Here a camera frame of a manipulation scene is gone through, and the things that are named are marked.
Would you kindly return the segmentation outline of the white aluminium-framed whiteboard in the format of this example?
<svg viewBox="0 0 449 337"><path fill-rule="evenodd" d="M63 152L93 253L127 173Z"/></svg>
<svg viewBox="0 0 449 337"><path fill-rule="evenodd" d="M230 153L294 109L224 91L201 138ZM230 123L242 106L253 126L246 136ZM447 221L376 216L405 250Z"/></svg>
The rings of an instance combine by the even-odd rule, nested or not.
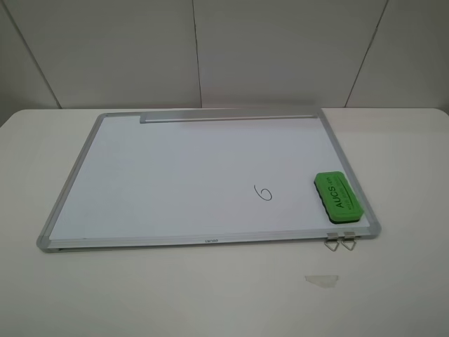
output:
<svg viewBox="0 0 449 337"><path fill-rule="evenodd" d="M318 118L95 121L36 244L45 252L312 241L381 226L323 110ZM317 173L346 176L364 214L329 221Z"/></svg>

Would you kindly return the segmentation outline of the clear tape piece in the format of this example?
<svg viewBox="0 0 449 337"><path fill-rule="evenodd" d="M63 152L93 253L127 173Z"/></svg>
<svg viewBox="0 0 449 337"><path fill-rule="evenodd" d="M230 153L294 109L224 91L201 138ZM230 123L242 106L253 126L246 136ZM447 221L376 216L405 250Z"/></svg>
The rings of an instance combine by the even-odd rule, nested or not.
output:
<svg viewBox="0 0 449 337"><path fill-rule="evenodd" d="M338 275L306 275L305 280L322 289L335 288L340 277Z"/></svg>

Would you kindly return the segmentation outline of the metal hanging clip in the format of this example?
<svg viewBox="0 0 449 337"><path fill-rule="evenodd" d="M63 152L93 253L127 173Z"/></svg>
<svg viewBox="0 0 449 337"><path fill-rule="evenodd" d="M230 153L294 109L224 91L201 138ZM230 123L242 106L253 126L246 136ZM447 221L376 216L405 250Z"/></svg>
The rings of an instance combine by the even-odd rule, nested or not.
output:
<svg viewBox="0 0 449 337"><path fill-rule="evenodd" d="M345 232L341 240L341 245L348 251L353 251L356 247L357 236L355 232Z"/></svg>
<svg viewBox="0 0 449 337"><path fill-rule="evenodd" d="M339 234L337 232L328 233L324 244L329 250L336 252L340 245Z"/></svg>

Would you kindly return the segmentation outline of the right metal hanging clip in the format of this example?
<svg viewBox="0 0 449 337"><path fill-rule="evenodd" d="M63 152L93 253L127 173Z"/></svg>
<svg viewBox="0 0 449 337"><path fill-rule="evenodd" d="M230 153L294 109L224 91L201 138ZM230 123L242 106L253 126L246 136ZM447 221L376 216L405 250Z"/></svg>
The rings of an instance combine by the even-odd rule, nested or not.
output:
<svg viewBox="0 0 449 337"><path fill-rule="evenodd" d="M348 251L353 251L356 247L357 236L355 232L345 232L341 240L341 245Z"/></svg>

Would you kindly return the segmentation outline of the left metal hanging clip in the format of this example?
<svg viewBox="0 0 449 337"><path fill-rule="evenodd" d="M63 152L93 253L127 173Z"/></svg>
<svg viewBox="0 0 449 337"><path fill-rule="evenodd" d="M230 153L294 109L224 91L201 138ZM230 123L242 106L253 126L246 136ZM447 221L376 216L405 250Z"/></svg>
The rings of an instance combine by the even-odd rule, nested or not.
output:
<svg viewBox="0 0 449 337"><path fill-rule="evenodd" d="M339 234L337 232L328 233L324 244L329 250L336 252L340 245Z"/></svg>

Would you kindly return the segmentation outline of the green whiteboard eraser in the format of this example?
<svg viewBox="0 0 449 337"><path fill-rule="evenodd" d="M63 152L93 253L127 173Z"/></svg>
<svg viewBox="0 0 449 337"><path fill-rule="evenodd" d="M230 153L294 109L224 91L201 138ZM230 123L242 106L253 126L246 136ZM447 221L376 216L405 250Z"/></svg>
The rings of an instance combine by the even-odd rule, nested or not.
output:
<svg viewBox="0 0 449 337"><path fill-rule="evenodd" d="M314 186L330 222L346 224L360 221L364 210L343 172L317 173Z"/></svg>

